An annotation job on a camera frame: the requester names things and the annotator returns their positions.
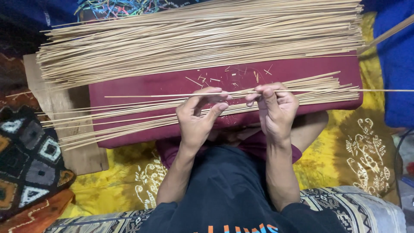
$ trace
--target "bundle of bamboo sticks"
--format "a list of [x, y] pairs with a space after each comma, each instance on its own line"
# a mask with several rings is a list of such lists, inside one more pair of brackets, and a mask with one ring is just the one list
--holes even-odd
[[[358, 87], [352, 87], [352, 84], [340, 85], [338, 78], [334, 78], [333, 75], [339, 72], [332, 72], [323, 75], [317, 75], [313, 77], [303, 78], [292, 80], [288, 82], [284, 82], [290, 90], [299, 90], [305, 88], [312, 88], [314, 90], [320, 89], [332, 89], [332, 90], [354, 90]], [[233, 94], [233, 99], [240, 99], [244, 98], [251, 89], [245, 89], [237, 92], [237, 94]], [[306, 92], [301, 94], [296, 94], [299, 99], [300, 105], [307, 105], [307, 104], [321, 104], [321, 103], [332, 103], [332, 102], [342, 102], [342, 101], [351, 101], [357, 100], [359, 98], [358, 92]], [[78, 124], [82, 121], [88, 121], [93, 119], [103, 119], [108, 117], [117, 117], [127, 114], [135, 114], [139, 112], [147, 112], [147, 111], [154, 111], [160, 109], [167, 109], [173, 108], [178, 106], [179, 104], [183, 103], [186, 98], [178, 98], [178, 99], [169, 99], [169, 100], [157, 100], [157, 101], [147, 101], [141, 103], [133, 103], [133, 104], [119, 104], [119, 105], [110, 105], [110, 106], [102, 106], [102, 107], [94, 107], [85, 110], [83, 109], [72, 109], [67, 112], [55, 113], [55, 114], [70, 114], [73, 112], [79, 111], [103, 111], [100, 113], [91, 114], [88, 116], [80, 116], [75, 118], [66, 118], [66, 119], [59, 119], [59, 120], [52, 120], [52, 121], [43, 121], [44, 127], [51, 127], [51, 126], [61, 126], [66, 124]], [[202, 115], [206, 114], [209, 109], [202, 110]], [[252, 108], [246, 107], [245, 104], [231, 104], [229, 108], [223, 112], [222, 116], [237, 114], [237, 113], [244, 113], [244, 112], [251, 112], [257, 111], [257, 106], [253, 106]], [[139, 123], [128, 124], [127, 122], [130, 121], [139, 121]], [[78, 148], [80, 146], [85, 146], [91, 143], [104, 141], [107, 139], [127, 135], [130, 133], [137, 133], [148, 129], [154, 129], [157, 127], [177, 124], [178, 119], [175, 114], [167, 114], [161, 116], [152, 116], [152, 117], [144, 117], [138, 119], [129, 119], [129, 120], [121, 120], [121, 121], [110, 121], [105, 123], [95, 123], [91, 125], [97, 124], [113, 124], [113, 123], [120, 123], [126, 122], [127, 125], [120, 126], [120, 127], [113, 127], [109, 129], [104, 129], [100, 131], [95, 131], [91, 133], [84, 133], [80, 135], [70, 136], [60, 138], [61, 146], [64, 147], [66, 150]], [[67, 127], [58, 127], [59, 129], [67, 129], [71, 127], [79, 127], [79, 126], [67, 126]]]
[[53, 29], [37, 55], [59, 88], [187, 69], [352, 51], [360, 0], [213, 0]]

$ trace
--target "blue cloth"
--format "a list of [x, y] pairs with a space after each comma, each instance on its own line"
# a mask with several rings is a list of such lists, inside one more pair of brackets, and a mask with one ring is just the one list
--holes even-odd
[[[374, 22], [374, 38], [414, 14], [413, 0], [380, 1]], [[377, 45], [384, 89], [414, 90], [414, 24]], [[385, 93], [385, 123], [414, 128], [414, 92]]]
[[331, 210], [292, 203], [281, 213], [269, 202], [265, 162], [230, 146], [196, 157], [188, 189], [178, 204], [161, 203], [140, 233], [344, 233]]

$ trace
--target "person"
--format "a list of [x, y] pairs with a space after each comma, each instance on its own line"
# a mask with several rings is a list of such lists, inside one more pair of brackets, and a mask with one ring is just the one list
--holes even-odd
[[[313, 211], [301, 203], [292, 162], [320, 134], [328, 116], [326, 112], [305, 115], [292, 128], [299, 101], [290, 92], [274, 91], [285, 89], [281, 83], [259, 85], [258, 93], [245, 97], [249, 107], [258, 103], [261, 131], [251, 137], [263, 134], [265, 158], [241, 150], [243, 142], [237, 147], [211, 146], [199, 153], [214, 121], [229, 106], [224, 101], [231, 96], [221, 88], [196, 91], [221, 94], [191, 96], [178, 106], [181, 141], [159, 187], [157, 207], [140, 233], [346, 232], [334, 212]], [[200, 116], [207, 103], [215, 105]]]

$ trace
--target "patterned pillow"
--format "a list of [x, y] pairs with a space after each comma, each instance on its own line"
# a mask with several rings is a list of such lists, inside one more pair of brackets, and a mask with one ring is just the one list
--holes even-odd
[[74, 181], [54, 129], [27, 106], [0, 111], [0, 221], [42, 202]]

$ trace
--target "wooden board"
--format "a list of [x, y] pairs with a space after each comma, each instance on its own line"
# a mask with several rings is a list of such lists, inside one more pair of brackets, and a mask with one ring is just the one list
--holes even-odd
[[[23, 60], [29, 89], [33, 92], [40, 107], [49, 115], [50, 119], [63, 119], [89, 114], [88, 112], [79, 112], [51, 115], [51, 113], [62, 112], [67, 109], [89, 107], [88, 87], [82, 86], [51, 92], [48, 89], [54, 87], [54, 84], [43, 82], [41, 78], [41, 70], [36, 63], [36, 54], [24, 55]], [[82, 126], [87, 124], [92, 124], [92, 120], [57, 126], [56, 132], [59, 138], [93, 132], [94, 129], [92, 126]], [[66, 126], [82, 127], [58, 129], [59, 127]], [[71, 169], [77, 175], [100, 172], [108, 170], [109, 168], [106, 149], [99, 148], [96, 143], [67, 151], [62, 149], [62, 154], [65, 161], [65, 167]]]

